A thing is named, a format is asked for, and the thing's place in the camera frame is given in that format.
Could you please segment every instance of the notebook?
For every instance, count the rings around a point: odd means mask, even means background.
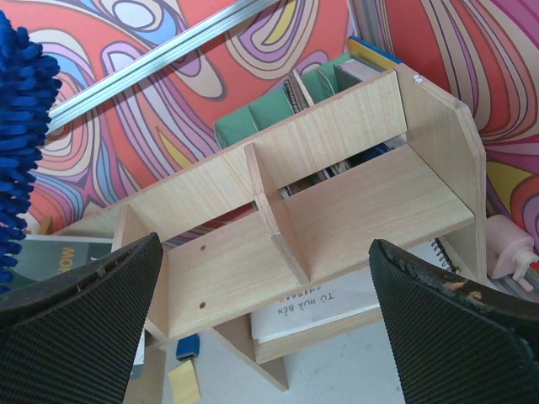
[[[428,263],[457,271],[437,239],[409,251]],[[254,311],[251,333],[253,339],[266,343],[378,307],[371,271],[366,267]]]

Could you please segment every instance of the yellow sticky note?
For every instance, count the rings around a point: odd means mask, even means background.
[[[199,383],[192,359],[168,372],[168,380],[174,404],[194,404],[200,399]]]

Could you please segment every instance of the pink bottle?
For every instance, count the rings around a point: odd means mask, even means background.
[[[487,219],[487,272],[492,279],[513,274],[526,292],[533,286],[524,279],[531,263],[539,260],[533,252],[533,237],[504,215]]]

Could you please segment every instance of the wooden desk organizer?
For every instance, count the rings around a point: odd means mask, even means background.
[[[288,199],[277,192],[402,133],[407,146]],[[211,329],[285,389],[282,359],[255,363],[247,315],[365,267],[375,238],[412,247],[446,236],[484,282],[485,178],[468,107],[398,65],[60,233],[114,236],[116,247],[149,231],[168,240],[256,201],[257,212],[165,254],[146,327],[156,345]]]

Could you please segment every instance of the blue microfiber duster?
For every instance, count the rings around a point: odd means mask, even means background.
[[[43,46],[31,42],[25,28],[13,29],[0,12],[0,294],[9,291],[8,269],[21,250],[16,241],[25,237],[26,221],[18,215],[30,207],[35,177],[29,172],[42,158],[59,71],[56,59],[43,55]]]

